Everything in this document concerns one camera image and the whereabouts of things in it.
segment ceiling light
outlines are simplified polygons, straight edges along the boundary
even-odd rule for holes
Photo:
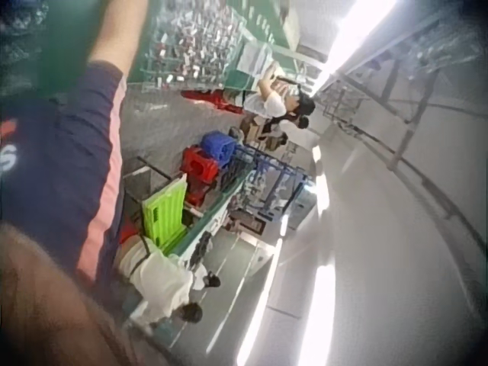
[[[327,210],[330,205],[329,197],[329,186],[327,185],[327,178],[325,174],[317,175],[316,177],[317,186],[317,209],[319,210],[319,215],[323,211]]]
[[[369,33],[390,13],[396,0],[357,0],[343,21],[329,58],[319,74],[310,96],[323,87],[329,76],[339,69],[363,44]]]
[[[320,147],[319,146],[315,146],[312,149],[312,156],[313,156],[313,161],[314,162],[318,162],[320,160],[320,158],[322,158],[322,153],[320,152]]]
[[[278,239],[276,243],[276,250],[271,260],[271,267],[269,268],[268,276],[266,277],[265,287],[259,297],[258,306],[252,316],[251,323],[247,329],[246,336],[242,341],[239,354],[237,355],[237,366],[244,366],[251,354],[252,346],[258,336],[259,327],[261,326],[262,317],[265,315],[266,305],[268,304],[269,292],[275,279],[276,268],[278,267],[278,259],[280,258],[281,247],[283,246],[283,239]]]
[[[335,288],[334,265],[319,267],[298,366],[325,366],[327,362],[336,310]]]
[[[283,217],[281,218],[281,227],[280,227],[280,235],[281,236],[285,236],[287,233],[288,218],[289,218],[289,216],[287,214],[283,215]]]

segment worker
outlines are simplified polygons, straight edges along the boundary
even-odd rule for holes
[[[136,320],[141,326],[173,313],[186,322],[200,322],[203,312],[200,305],[190,302],[190,290],[220,286],[220,279],[202,264],[192,273],[177,255],[165,257],[151,239],[143,236],[132,236],[122,244],[114,266],[148,303]]]
[[[259,93],[229,89],[212,92],[183,91],[181,95],[197,101],[208,101],[217,109],[242,114],[244,111],[265,119],[286,114],[309,116],[315,110],[315,102],[299,89],[297,96],[288,95],[288,84],[274,80],[278,67],[273,62],[258,81]]]
[[[120,105],[148,2],[107,1],[85,73],[62,110],[34,99],[2,105],[4,356],[6,349],[29,364],[136,364],[113,320],[71,278],[94,284],[112,269],[122,208]]]
[[[88,285],[108,278],[117,251],[120,106],[147,6],[108,1],[63,109],[37,99],[2,108],[2,219]]]

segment white ceiling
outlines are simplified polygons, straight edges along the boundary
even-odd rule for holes
[[[329,54],[339,24],[355,0],[291,0],[300,19],[300,43]]]

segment black hair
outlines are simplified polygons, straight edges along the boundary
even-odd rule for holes
[[[185,322],[199,323],[204,316],[204,311],[198,303],[188,303],[181,307],[181,318]]]
[[[288,135],[286,133],[283,133],[281,135],[280,145],[286,145],[287,142],[288,142]]]
[[[306,128],[308,128],[308,125],[308,117],[300,116],[300,120],[298,121],[298,128],[300,128],[301,130],[305,130]]]
[[[315,101],[302,91],[298,95],[298,107],[294,110],[300,116],[310,116],[315,111]]]
[[[207,276],[208,284],[205,287],[220,287],[220,278],[215,274],[209,273]]]

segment red plastic crate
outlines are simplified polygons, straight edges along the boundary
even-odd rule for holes
[[[202,148],[192,146],[186,148],[183,152],[183,162],[180,170],[192,178],[210,185],[219,173],[219,164],[208,157]]]

